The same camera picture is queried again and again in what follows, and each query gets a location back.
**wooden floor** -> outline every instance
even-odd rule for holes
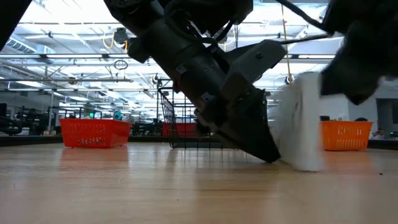
[[[398,223],[398,152],[326,156],[304,173],[168,144],[2,147],[0,223]]]

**orange basket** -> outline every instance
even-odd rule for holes
[[[127,143],[131,123],[112,119],[60,119],[66,147],[111,148]]]
[[[368,147],[373,122],[322,121],[320,124],[325,150],[350,151]]]

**screw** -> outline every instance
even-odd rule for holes
[[[262,54],[261,52],[257,52],[257,53],[256,53],[256,58],[257,58],[257,59],[262,59],[263,56],[264,56],[264,54]]]

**plastic basket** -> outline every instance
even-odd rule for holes
[[[364,150],[373,122],[322,121],[323,147],[328,151]]]
[[[112,119],[60,119],[66,147],[110,148],[129,139],[131,123]]]

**ceiling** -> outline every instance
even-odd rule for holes
[[[320,15],[325,12],[327,6],[327,1],[292,2],[297,3],[302,10],[316,19],[319,19]],[[308,26],[302,18],[286,8],[284,8],[284,18],[288,39],[323,33],[317,28]],[[139,105],[140,111],[153,114],[150,111],[156,108],[157,95],[152,79],[156,73],[159,78],[167,78],[167,75],[153,60],[139,64],[133,59],[126,58],[126,51],[118,47],[117,44],[112,44],[113,32],[118,27],[122,27],[122,25],[111,16],[103,0],[36,0],[30,5],[16,27],[12,35],[14,40],[26,44],[32,49],[40,49],[41,52],[36,51],[37,54],[110,54],[113,56],[112,58],[103,58],[102,56],[77,58],[74,55],[69,55],[65,58],[51,58],[52,64],[49,66],[34,59],[22,58],[26,55],[21,55],[21,58],[15,56],[16,58],[4,59],[0,55],[0,63],[3,63],[4,69],[2,73],[0,72],[0,76],[3,78],[54,79],[58,81],[46,84],[65,89],[101,88],[114,89],[114,92],[117,92],[116,89],[133,89],[134,91],[119,91],[117,96],[112,93],[113,97],[109,97],[115,98],[115,100],[110,102],[122,103],[123,101],[120,101],[122,98]],[[281,5],[268,0],[255,1],[254,11],[239,25],[238,29],[238,47],[258,43],[263,39],[283,40]],[[229,32],[226,44],[220,45],[220,47],[226,51],[233,50],[236,47],[235,36],[233,31]],[[290,72],[296,75],[305,71],[321,70],[333,58],[332,55],[340,44],[341,38],[337,37],[289,45],[287,47],[289,54],[300,55],[301,58],[289,61]],[[21,54],[22,52],[6,46],[1,53]],[[120,59],[128,64],[127,69],[117,70],[115,68],[115,61]],[[16,73],[12,73],[9,71],[9,66],[23,68],[23,71],[13,70],[12,72]],[[268,90],[278,89],[284,84],[284,78],[288,72],[287,61],[283,60],[273,69],[268,70],[255,85]],[[113,82],[78,82],[71,85],[62,81],[71,77],[90,80],[113,79]],[[116,79],[128,79],[129,82],[116,82]],[[104,101],[104,99],[99,99],[98,93],[94,91],[92,93],[86,91],[84,93],[65,92],[60,94],[62,98],[71,95],[83,97],[84,95],[92,102]],[[179,93],[175,94],[175,98],[177,99],[175,101],[179,102],[183,101],[185,97]],[[71,98],[67,100],[80,102]],[[128,105],[125,105],[124,109],[138,111],[137,108],[129,108]]]

